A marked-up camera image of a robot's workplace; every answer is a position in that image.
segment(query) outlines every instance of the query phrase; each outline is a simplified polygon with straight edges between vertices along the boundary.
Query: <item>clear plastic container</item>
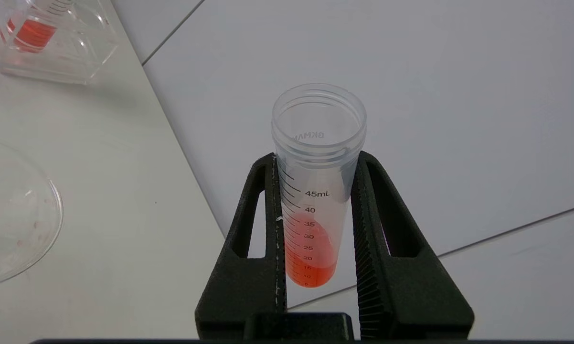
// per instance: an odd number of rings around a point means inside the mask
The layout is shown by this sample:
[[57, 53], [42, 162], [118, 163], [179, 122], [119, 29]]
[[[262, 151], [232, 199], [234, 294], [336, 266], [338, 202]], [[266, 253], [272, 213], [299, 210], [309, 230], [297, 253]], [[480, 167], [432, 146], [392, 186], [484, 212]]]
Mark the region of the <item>clear plastic container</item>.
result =
[[363, 104], [340, 87], [300, 85], [274, 104], [286, 268], [300, 286], [319, 287], [335, 272], [365, 135]]
[[0, 144], [0, 281], [47, 253], [62, 226], [62, 201], [27, 157]]
[[98, 0], [0, 0], [0, 71], [86, 84], [117, 48]]

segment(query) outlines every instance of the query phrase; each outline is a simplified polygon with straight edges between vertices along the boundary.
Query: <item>white surface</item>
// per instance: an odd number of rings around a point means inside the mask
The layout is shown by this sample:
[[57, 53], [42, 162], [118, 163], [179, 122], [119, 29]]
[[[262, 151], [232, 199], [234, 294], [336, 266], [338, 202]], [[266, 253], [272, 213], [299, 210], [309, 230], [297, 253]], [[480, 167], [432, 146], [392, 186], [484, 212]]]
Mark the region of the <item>white surface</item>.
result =
[[112, 2], [142, 63], [200, 0], [112, 0]]
[[145, 70], [224, 232], [309, 82], [361, 98], [437, 253], [574, 207], [574, 1], [207, 0]]
[[[442, 263], [476, 315], [470, 338], [574, 340], [574, 212]], [[346, 312], [357, 322], [357, 290], [290, 311]]]
[[0, 141], [42, 166], [64, 201], [55, 246], [0, 284], [0, 344], [197, 337], [193, 311], [223, 237], [109, 13], [121, 44], [94, 85], [0, 75]]

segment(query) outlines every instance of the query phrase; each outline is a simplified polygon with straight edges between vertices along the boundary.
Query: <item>white tile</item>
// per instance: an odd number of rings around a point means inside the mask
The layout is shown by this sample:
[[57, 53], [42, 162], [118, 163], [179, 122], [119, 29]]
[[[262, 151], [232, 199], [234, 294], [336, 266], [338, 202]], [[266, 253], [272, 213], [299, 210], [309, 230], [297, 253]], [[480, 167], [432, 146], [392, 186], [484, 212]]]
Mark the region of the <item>white tile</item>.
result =
[[145, 70], [224, 232], [308, 82], [361, 98], [438, 253], [574, 207], [574, 1], [207, 0]]
[[112, 2], [142, 63], [200, 0], [112, 0]]
[[[574, 340], [574, 213], [442, 263], [474, 309], [470, 338]], [[290, 311], [345, 312], [359, 335], [355, 288]]]

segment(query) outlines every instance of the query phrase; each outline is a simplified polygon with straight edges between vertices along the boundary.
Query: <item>red liquid in container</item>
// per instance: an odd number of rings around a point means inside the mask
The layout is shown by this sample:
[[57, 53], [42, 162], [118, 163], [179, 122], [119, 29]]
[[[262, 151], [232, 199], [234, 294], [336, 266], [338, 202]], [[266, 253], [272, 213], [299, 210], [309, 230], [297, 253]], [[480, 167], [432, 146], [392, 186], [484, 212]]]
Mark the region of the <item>red liquid in container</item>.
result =
[[338, 259], [327, 231], [309, 214], [283, 215], [287, 275], [302, 287], [324, 285], [333, 276]]

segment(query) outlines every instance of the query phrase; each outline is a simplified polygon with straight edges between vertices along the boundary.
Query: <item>volume number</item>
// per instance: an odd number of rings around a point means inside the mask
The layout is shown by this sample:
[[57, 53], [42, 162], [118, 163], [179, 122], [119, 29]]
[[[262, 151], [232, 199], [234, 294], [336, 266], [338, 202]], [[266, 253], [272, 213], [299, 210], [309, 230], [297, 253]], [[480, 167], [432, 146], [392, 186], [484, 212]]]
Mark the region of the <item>volume number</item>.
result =
[[323, 191], [323, 192], [306, 191], [305, 194], [306, 194], [306, 196], [311, 196], [311, 197], [327, 197], [327, 196], [329, 196], [329, 191]]

